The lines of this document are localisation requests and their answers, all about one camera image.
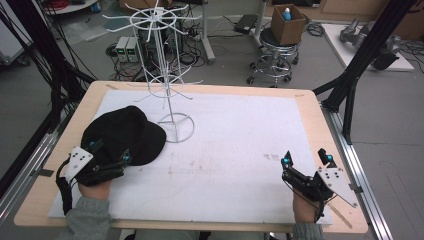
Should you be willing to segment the white table mat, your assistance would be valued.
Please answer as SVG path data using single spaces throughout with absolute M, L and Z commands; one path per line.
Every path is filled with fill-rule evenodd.
M 280 160 L 290 154 L 305 175 L 317 169 L 295 99 L 189 93 L 171 103 L 187 117 L 165 128 L 168 141 L 152 163 L 113 181 L 114 219 L 292 222 Z

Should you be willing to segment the aluminium rail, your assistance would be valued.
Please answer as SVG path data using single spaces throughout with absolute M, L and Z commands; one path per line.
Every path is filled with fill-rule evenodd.
M 65 105 L 59 111 L 56 124 L 53 124 L 53 111 L 50 111 L 0 178 L 0 226 L 9 218 L 30 183 L 38 177 L 38 171 L 43 169 L 76 109 L 77 104 Z
M 358 197 L 369 229 L 377 240 L 394 240 L 356 150 L 342 134 L 342 117 L 339 113 L 330 112 L 324 107 L 321 107 L 321 109 L 332 132 L 334 141 L 339 148 L 339 153 L 341 154 L 341 159 L 346 167 L 349 178 L 353 182 L 356 196 Z

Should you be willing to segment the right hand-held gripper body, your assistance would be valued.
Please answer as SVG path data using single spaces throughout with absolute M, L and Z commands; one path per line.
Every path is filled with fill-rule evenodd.
M 313 176 L 305 176 L 292 166 L 284 166 L 282 179 L 311 201 L 327 201 L 337 195 L 353 208 L 358 206 L 341 168 L 319 168 Z

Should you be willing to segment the black flat device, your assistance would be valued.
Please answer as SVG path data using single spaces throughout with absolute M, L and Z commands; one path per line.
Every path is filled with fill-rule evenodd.
M 235 24 L 234 31 L 242 34 L 248 34 L 255 26 L 258 16 L 255 14 L 243 15 Z

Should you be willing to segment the grey bench power supply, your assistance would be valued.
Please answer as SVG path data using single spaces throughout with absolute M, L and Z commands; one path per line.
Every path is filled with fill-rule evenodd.
M 123 63 L 128 61 L 128 57 L 127 57 L 127 53 L 126 53 L 126 46 L 127 46 L 128 41 L 129 41 L 128 37 L 122 36 L 118 40 L 118 42 L 115 46 L 115 50 L 116 50 L 118 59 L 119 59 L 120 62 L 123 62 Z
M 126 54 L 129 62 L 136 63 L 138 61 L 137 55 L 137 38 L 129 37 L 126 44 Z

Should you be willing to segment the person's right hand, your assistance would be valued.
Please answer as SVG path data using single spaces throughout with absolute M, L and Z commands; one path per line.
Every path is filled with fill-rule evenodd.
M 308 200 L 298 190 L 293 191 L 293 212 L 296 223 L 315 223 L 317 211 L 319 208 L 318 202 Z

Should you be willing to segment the person's left hand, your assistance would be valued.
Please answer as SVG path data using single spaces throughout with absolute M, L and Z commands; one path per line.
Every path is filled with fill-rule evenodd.
M 78 184 L 80 193 L 87 198 L 97 200 L 107 200 L 110 194 L 111 181 L 106 181 L 95 186 L 85 186 L 82 183 Z

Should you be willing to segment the white floor board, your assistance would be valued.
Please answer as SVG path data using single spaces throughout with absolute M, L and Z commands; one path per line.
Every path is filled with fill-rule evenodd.
M 347 25 L 323 24 L 322 27 L 325 30 L 327 40 L 331 43 L 342 65 L 346 67 L 351 62 L 357 51 L 351 43 L 343 43 L 339 39 L 340 32 L 345 29 Z M 414 67 L 400 53 L 397 54 L 397 57 L 398 59 L 387 68 L 387 71 L 407 72 L 414 69 Z

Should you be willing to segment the black metal frame strut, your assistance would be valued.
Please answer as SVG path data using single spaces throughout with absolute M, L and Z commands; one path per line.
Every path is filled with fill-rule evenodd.
M 32 46 L 24 42 L 18 34 L 20 28 L 3 10 L 0 3 L 0 20 L 17 39 L 24 51 L 34 62 L 45 82 L 50 86 L 51 111 L 35 131 L 21 153 L 0 179 L 0 199 L 11 189 L 12 183 L 28 162 L 30 154 L 46 133 L 51 133 L 60 125 L 60 114 L 68 106 L 82 100 L 86 89 L 82 83 L 91 84 L 95 78 L 73 66 L 60 50 L 52 31 L 45 23 L 44 13 L 38 12 L 38 2 L 32 0 L 5 0 L 18 22 L 26 30 L 25 37 Z
M 377 57 L 383 44 L 416 2 L 417 0 L 390 0 L 342 74 L 313 90 L 315 95 L 331 90 L 329 97 L 322 102 L 324 108 L 330 112 L 338 112 L 340 104 L 346 101 L 342 134 L 349 144 L 352 144 L 351 125 L 357 83 L 369 64 Z

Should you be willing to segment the thin wooden stick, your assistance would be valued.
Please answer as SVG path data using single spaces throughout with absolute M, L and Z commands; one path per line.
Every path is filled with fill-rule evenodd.
M 332 204 L 327 205 L 331 211 L 342 221 L 349 229 L 352 229 L 352 224 L 347 220 L 347 218 Z

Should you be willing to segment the black cap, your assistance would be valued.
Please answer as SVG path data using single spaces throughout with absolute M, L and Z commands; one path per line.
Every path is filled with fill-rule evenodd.
M 142 166 L 154 161 L 166 143 L 166 132 L 150 122 L 144 112 L 130 105 L 102 114 L 90 123 L 83 133 L 80 146 L 88 151 L 90 142 L 103 140 L 104 146 L 96 158 L 115 160 L 128 149 L 130 166 Z

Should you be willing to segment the chrome rolling stool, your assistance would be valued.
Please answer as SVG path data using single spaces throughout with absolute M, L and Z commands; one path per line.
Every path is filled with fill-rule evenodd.
M 274 79 L 271 88 L 276 88 L 278 81 L 290 82 L 292 80 L 292 66 L 299 61 L 300 44 L 281 44 L 274 36 L 271 28 L 265 28 L 259 36 L 259 48 L 264 53 L 254 62 L 251 62 L 249 68 L 252 74 L 246 82 L 251 85 L 255 76 L 260 73 Z

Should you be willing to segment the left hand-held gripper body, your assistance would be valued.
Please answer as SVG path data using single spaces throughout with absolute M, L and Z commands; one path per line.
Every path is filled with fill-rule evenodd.
M 76 180 L 85 186 L 94 186 L 118 178 L 123 175 L 126 167 L 119 163 L 118 158 L 96 158 L 95 154 L 76 146 L 70 153 L 69 166 L 64 177 L 68 182 Z

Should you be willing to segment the white desk leg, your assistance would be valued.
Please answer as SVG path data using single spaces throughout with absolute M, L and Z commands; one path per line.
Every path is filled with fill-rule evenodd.
M 208 38 L 208 0 L 201 0 L 202 4 L 202 34 L 201 41 L 205 51 L 208 64 L 215 62 L 215 54 Z
M 267 2 L 268 0 L 259 0 L 259 8 L 258 8 L 258 18 L 257 18 L 257 22 L 255 25 L 255 29 L 252 30 L 252 37 L 256 43 L 257 46 L 260 46 L 260 33 L 262 30 L 262 26 L 263 26 L 263 20 L 264 20 L 264 16 L 265 16 L 265 11 L 266 11 L 266 6 L 267 6 Z

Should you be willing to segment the cardboard box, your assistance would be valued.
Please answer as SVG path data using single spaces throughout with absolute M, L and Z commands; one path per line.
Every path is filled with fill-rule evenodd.
M 291 19 L 286 21 L 283 14 L 289 10 Z M 301 41 L 306 17 L 293 4 L 275 5 L 273 8 L 271 31 L 281 45 L 298 44 Z

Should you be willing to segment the wooden table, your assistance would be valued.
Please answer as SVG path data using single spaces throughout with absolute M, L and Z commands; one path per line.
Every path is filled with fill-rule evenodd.
M 217 85 L 186 85 L 182 93 L 194 94 L 228 94 L 243 96 L 287 97 L 296 100 L 300 116 L 310 147 L 316 149 L 314 159 L 318 170 L 321 160 L 318 151 L 323 148 L 334 157 L 336 162 L 341 159 L 332 138 L 327 122 L 315 94 L 310 90 L 284 88 L 255 88 Z M 71 149 L 80 144 L 84 130 L 97 117 L 105 112 L 134 105 L 140 108 L 147 118 L 157 121 L 167 114 L 162 109 L 162 101 L 155 97 L 141 103 L 135 100 L 148 94 L 147 83 L 96 81 L 92 83 L 79 104 L 76 112 L 61 135 L 45 166 L 56 170 L 68 158 Z M 183 221 L 143 221 L 117 220 L 113 218 L 115 228 L 124 229 L 173 229 L 173 230 L 205 230 L 205 231 L 249 231 L 249 232 L 289 232 L 294 218 L 290 223 L 221 223 L 221 222 L 183 222 Z

